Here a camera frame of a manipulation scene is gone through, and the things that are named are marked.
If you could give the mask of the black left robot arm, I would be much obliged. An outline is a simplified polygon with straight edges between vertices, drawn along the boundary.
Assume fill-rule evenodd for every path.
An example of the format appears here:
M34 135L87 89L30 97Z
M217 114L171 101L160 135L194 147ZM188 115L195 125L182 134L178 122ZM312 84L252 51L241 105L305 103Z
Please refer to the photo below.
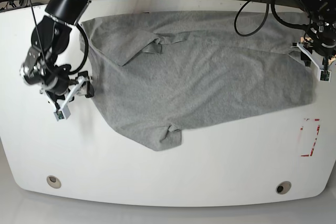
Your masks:
M279 22L292 29L301 29L313 40L313 49L321 55L323 70L329 68L329 59L335 53L335 0L298 0L309 16L308 25L287 23L275 14L275 0L271 0L271 10Z

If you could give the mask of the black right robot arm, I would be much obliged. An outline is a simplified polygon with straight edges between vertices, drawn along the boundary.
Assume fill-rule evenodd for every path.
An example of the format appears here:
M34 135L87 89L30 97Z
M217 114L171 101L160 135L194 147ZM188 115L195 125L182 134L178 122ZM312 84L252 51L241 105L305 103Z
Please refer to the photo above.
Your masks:
M69 44L72 26L81 34L84 30L78 24L91 0L50 0L46 15L35 24L31 34L31 47L20 68L20 74L28 85L39 84L47 92L62 96L69 86L76 84L70 75L77 74L86 63L88 49L80 66L73 70L71 65L56 65L58 55Z

